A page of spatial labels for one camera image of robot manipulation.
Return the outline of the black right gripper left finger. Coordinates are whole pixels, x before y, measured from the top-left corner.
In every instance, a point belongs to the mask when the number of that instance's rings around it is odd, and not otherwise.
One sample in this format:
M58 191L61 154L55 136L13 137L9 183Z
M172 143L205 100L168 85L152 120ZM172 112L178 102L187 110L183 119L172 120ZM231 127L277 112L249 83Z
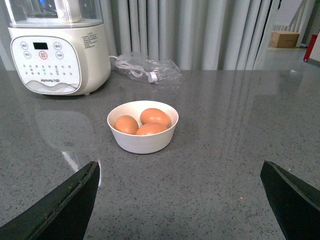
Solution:
M91 218L100 166L91 161L0 228L2 240L82 240Z

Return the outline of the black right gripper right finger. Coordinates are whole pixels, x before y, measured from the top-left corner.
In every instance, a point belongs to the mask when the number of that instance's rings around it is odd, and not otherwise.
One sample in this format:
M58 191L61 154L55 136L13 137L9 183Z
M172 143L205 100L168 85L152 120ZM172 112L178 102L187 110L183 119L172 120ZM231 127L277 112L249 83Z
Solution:
M271 161L260 178L273 214L287 240L320 238L320 191Z

